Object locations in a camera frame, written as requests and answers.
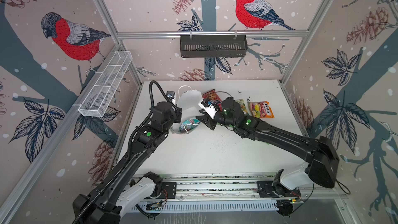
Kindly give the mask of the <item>orange snack packet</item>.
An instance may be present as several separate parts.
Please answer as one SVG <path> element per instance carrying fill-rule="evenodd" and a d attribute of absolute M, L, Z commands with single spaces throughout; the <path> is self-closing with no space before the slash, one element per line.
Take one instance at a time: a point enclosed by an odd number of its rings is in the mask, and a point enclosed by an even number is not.
<path fill-rule="evenodd" d="M 248 100 L 251 115 L 256 118 L 274 118 L 273 111 L 268 101 L 252 102 Z"/>

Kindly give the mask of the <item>teal white snack packet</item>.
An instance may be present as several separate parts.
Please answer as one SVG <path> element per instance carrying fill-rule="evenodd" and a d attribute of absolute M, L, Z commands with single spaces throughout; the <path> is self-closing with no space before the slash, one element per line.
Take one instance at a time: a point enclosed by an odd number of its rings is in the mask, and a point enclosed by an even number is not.
<path fill-rule="evenodd" d="M 183 134 L 189 134 L 191 133 L 196 127 L 198 127 L 200 125 L 200 121 L 196 118 L 189 118 L 187 120 L 185 120 L 179 130 L 181 133 Z"/>

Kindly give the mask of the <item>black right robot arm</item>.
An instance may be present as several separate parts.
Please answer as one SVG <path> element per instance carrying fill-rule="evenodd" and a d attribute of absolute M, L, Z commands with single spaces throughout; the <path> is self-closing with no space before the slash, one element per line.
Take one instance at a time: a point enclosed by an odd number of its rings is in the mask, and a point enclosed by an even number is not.
<path fill-rule="evenodd" d="M 277 184 L 289 190 L 310 183 L 334 188 L 340 160 L 329 138 L 321 136 L 314 139 L 277 128 L 245 114 L 232 97 L 227 97 L 220 108 L 212 105 L 209 99 L 200 102 L 199 107 L 201 115 L 196 118 L 211 130 L 218 124 L 231 127 L 243 139 L 274 145 L 303 160 L 302 164 L 292 169 L 280 170 L 276 177 Z"/>

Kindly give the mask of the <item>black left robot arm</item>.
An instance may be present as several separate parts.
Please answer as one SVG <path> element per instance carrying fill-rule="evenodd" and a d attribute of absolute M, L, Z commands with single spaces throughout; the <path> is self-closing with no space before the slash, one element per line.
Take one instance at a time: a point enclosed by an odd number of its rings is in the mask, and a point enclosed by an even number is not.
<path fill-rule="evenodd" d="M 146 198 L 162 194 L 163 179 L 146 173 L 128 186 L 138 168 L 167 138 L 174 123 L 181 122 L 181 108 L 159 102 L 129 138 L 127 152 L 110 174 L 87 196 L 73 202 L 75 224 L 118 224 L 122 217 Z"/>

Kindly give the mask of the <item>yellow green candy bag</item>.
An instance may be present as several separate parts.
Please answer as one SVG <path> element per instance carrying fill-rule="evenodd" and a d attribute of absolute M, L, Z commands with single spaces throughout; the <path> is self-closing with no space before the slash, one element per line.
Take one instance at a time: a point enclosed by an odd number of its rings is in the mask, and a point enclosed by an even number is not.
<path fill-rule="evenodd" d="M 247 115 L 248 114 L 248 110 L 247 110 L 245 101 L 243 99 L 238 99 L 238 100 L 235 100 L 235 101 L 240 105 L 241 110 L 244 112 L 244 114 Z"/>

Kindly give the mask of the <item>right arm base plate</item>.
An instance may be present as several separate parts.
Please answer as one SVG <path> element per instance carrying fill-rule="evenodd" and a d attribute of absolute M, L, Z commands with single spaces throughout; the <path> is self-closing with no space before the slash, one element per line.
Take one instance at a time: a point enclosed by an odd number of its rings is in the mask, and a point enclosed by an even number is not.
<path fill-rule="evenodd" d="M 257 181 L 257 193 L 260 198 L 300 198 L 301 192 L 298 188 L 289 190 L 280 183 L 270 180 Z"/>

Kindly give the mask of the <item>red cookie snack packet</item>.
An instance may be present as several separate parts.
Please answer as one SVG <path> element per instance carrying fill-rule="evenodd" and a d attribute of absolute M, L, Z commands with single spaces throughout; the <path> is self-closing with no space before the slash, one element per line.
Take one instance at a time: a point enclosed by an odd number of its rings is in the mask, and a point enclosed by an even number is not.
<path fill-rule="evenodd" d="M 218 94 L 216 93 L 215 89 L 209 90 L 205 93 L 202 94 L 202 98 L 206 99 L 208 98 L 212 104 L 221 104 L 222 101 Z"/>

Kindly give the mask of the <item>colourful paper gift bag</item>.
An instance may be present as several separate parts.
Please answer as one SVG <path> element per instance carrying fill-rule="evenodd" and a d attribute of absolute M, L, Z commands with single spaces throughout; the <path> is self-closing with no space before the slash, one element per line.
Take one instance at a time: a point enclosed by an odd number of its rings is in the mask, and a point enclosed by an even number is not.
<path fill-rule="evenodd" d="M 201 107 L 199 104 L 202 102 L 202 93 L 198 90 L 193 90 L 188 85 L 183 85 L 178 89 L 178 100 L 176 102 L 177 107 L 182 108 L 181 123 L 174 123 L 171 127 L 171 131 L 174 134 L 183 134 L 179 128 L 181 124 L 189 119 L 195 118 L 199 115 Z"/>

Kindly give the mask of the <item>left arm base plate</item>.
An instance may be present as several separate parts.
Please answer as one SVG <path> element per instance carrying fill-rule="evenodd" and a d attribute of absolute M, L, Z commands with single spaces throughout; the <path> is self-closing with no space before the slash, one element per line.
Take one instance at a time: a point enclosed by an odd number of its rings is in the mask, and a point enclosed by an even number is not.
<path fill-rule="evenodd" d="M 175 199 L 177 191 L 177 183 L 176 182 L 163 182 L 160 194 L 157 196 L 157 199 Z"/>

